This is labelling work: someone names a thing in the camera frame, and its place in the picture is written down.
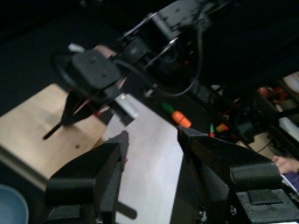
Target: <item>wire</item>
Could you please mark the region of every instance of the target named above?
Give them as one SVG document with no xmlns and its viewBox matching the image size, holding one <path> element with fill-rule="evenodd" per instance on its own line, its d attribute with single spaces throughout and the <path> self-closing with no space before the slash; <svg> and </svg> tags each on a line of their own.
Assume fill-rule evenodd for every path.
<svg viewBox="0 0 299 224">
<path fill-rule="evenodd" d="M 257 153 L 259 153 L 271 143 L 273 143 L 273 140 L 270 141 L 270 143 L 261 150 L 257 151 Z"/>
</svg>

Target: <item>wooden table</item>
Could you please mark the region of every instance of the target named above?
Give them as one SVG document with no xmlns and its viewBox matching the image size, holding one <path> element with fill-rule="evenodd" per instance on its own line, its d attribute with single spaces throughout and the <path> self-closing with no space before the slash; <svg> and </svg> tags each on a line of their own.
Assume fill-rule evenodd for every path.
<svg viewBox="0 0 299 224">
<path fill-rule="evenodd" d="M 0 160 L 43 190 L 52 174 L 100 142 L 107 128 L 91 116 L 43 140 L 62 119 L 66 98 L 52 84 L 0 118 Z"/>
</svg>

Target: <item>black plastic part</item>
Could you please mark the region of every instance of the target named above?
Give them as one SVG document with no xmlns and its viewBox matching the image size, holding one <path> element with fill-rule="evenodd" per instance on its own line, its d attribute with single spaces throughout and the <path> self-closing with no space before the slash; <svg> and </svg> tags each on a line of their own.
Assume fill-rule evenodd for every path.
<svg viewBox="0 0 299 224">
<path fill-rule="evenodd" d="M 78 86 L 91 94 L 110 87 L 122 77 L 112 61 L 96 50 L 72 56 L 67 73 Z"/>
<path fill-rule="evenodd" d="M 52 175 L 42 223 L 116 223 L 127 148 L 128 134 L 123 131 Z"/>
<path fill-rule="evenodd" d="M 298 207 L 282 189 L 282 177 L 270 159 L 194 129 L 179 127 L 178 138 L 210 224 L 299 220 Z"/>
</svg>

